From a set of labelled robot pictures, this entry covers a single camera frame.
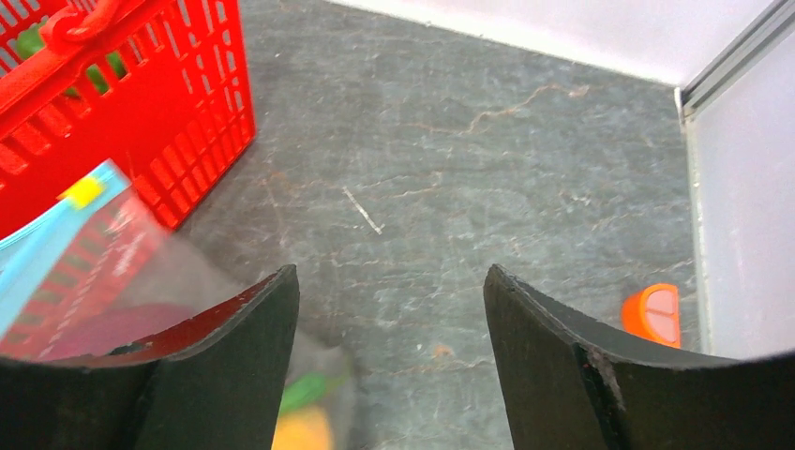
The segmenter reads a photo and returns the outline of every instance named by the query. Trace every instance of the yellow label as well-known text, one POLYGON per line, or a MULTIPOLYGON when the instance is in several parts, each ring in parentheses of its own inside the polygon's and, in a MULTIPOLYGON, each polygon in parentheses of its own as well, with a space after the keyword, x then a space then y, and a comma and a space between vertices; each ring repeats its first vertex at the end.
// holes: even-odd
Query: yellow label
POLYGON ((86 176, 72 185, 58 200, 69 199, 76 209, 83 209, 96 199, 105 190, 102 183, 93 176, 86 176))

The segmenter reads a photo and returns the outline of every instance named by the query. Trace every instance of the basket handle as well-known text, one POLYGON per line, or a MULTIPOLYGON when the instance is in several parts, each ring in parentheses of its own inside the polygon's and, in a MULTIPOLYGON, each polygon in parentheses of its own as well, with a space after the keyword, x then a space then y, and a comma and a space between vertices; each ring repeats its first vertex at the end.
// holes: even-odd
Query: basket handle
POLYGON ((62 42, 75 44, 91 40, 113 23, 123 1, 97 0, 97 6, 88 14, 68 5, 41 27, 41 38, 51 48, 62 42))

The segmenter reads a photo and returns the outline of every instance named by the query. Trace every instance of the red plastic basket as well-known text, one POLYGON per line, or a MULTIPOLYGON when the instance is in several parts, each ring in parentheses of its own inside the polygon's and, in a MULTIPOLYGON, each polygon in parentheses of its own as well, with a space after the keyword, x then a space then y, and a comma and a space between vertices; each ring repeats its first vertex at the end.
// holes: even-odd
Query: red plastic basket
POLYGON ((254 137, 239 17, 236 0, 0 0, 0 238, 108 158, 178 226, 254 137), (44 20, 21 62, 16 36, 44 20))

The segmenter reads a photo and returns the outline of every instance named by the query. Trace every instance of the green vegetable toy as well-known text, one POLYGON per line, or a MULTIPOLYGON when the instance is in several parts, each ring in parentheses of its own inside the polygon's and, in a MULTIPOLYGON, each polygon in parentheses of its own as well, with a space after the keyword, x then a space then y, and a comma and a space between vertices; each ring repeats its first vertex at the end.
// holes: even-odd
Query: green vegetable toy
MULTIPOLYGON (((41 34, 39 32, 42 24, 43 23, 36 23, 17 36, 15 50, 23 61, 44 48, 44 41, 41 39, 41 34)), ((108 64, 111 65, 116 77, 121 79, 127 75, 127 69, 124 67, 124 63, 122 63, 122 58, 118 52, 110 53, 105 57, 108 59, 108 64)), ((94 87, 100 94, 108 92, 108 82, 105 81, 105 77, 102 76, 102 72, 96 64, 89 67, 85 71, 85 75, 91 83, 94 84, 94 87)), ((67 89, 66 94, 70 97, 79 97, 77 91, 73 87, 67 89)))
POLYGON ((278 415, 300 410, 307 405, 323 399, 326 395, 340 387, 348 379, 348 374, 328 379, 318 372, 311 372, 284 388, 278 415))

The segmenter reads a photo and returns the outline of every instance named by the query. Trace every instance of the white baseboard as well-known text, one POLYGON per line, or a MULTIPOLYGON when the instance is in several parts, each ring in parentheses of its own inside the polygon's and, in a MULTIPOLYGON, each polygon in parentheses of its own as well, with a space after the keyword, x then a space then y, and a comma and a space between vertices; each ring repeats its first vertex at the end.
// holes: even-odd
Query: white baseboard
POLYGON ((587 66, 604 68, 643 80, 676 85, 679 76, 660 67, 650 67, 619 55, 599 52, 565 37, 551 36, 532 27, 511 23, 488 15, 426 7, 401 0, 326 0, 350 8, 363 9, 428 26, 455 31, 501 44, 542 53, 587 66))

